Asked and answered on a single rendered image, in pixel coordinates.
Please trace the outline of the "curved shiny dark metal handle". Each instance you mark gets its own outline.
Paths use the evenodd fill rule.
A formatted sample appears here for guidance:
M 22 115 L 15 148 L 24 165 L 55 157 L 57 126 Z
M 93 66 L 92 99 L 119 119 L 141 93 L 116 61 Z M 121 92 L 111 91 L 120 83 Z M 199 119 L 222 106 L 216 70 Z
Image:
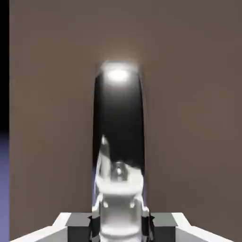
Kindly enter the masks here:
M 135 63 L 110 60 L 98 69 L 92 159 L 92 240 L 147 242 L 143 92 Z

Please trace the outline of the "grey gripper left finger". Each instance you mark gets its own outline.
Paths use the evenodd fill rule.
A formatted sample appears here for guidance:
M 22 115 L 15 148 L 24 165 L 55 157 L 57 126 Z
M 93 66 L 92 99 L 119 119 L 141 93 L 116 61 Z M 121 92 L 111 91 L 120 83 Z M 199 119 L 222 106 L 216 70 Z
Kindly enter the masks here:
M 92 235 L 91 213 L 61 212 L 54 223 L 10 242 L 100 242 Z

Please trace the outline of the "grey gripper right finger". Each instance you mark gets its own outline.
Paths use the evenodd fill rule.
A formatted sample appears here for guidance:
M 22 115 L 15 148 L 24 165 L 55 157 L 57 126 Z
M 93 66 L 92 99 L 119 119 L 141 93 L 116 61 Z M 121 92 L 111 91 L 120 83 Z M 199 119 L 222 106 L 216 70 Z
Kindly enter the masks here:
M 234 242 L 189 223 L 183 213 L 142 216 L 142 242 Z

